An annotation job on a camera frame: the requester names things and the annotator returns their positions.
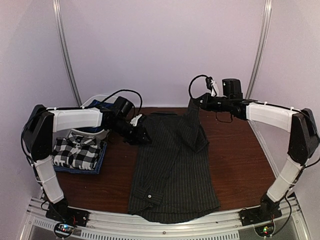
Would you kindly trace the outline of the dark grey pinstriped shirt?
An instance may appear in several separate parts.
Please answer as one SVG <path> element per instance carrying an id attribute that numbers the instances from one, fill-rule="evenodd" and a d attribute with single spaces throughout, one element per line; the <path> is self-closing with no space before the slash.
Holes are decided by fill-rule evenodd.
<path id="1" fill-rule="evenodd" d="M 130 215 L 177 224 L 219 209 L 199 110 L 190 102 L 181 115 L 147 116 L 143 125 L 152 143 L 138 148 L 127 207 Z"/>

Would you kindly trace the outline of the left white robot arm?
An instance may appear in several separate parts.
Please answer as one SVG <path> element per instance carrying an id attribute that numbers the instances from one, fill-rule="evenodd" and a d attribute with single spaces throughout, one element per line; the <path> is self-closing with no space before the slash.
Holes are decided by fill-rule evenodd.
<path id="1" fill-rule="evenodd" d="M 133 107 L 131 101 L 121 96 L 111 107 L 105 107 L 102 102 L 82 107 L 48 108 L 42 104 L 34 107 L 21 131 L 20 144 L 47 200 L 55 204 L 51 210 L 53 215 L 61 222 L 69 221 L 72 211 L 61 203 L 65 196 L 52 163 L 53 134 L 70 129 L 102 127 L 116 132 L 130 145 L 150 144 L 152 139 L 143 126 L 145 115 L 139 114 L 127 120 Z"/>

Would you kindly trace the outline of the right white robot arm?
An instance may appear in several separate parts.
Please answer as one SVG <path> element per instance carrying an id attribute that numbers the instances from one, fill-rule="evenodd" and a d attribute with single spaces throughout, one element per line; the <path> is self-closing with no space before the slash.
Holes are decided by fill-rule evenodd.
<path id="1" fill-rule="evenodd" d="M 289 133 L 287 160 L 266 197 L 274 203 L 284 198 L 292 188 L 320 144 L 320 136 L 309 108 L 302 110 L 267 102 L 244 99 L 241 82 L 238 79 L 223 79 L 223 95 L 219 96 L 217 84 L 212 77 L 205 77 L 208 93 L 196 98 L 196 104 L 203 110 L 229 113 L 232 117 L 269 125 Z"/>

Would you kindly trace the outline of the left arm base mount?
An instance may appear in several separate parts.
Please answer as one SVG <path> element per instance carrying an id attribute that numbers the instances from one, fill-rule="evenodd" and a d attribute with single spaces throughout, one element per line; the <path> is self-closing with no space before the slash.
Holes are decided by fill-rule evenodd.
<path id="1" fill-rule="evenodd" d="M 44 203 L 48 203 L 46 218 L 72 226 L 86 227 L 90 213 L 87 210 L 69 207 L 66 197 L 57 203 L 52 203 L 44 195 Z"/>

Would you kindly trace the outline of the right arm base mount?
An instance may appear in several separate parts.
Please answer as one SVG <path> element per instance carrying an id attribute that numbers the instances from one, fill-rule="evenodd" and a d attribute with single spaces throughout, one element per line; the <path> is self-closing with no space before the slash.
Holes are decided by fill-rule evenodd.
<path id="1" fill-rule="evenodd" d="M 280 201 L 273 202 L 266 195 L 261 198 L 259 206 L 243 208 L 238 214 L 242 226 L 255 225 L 282 216 Z"/>

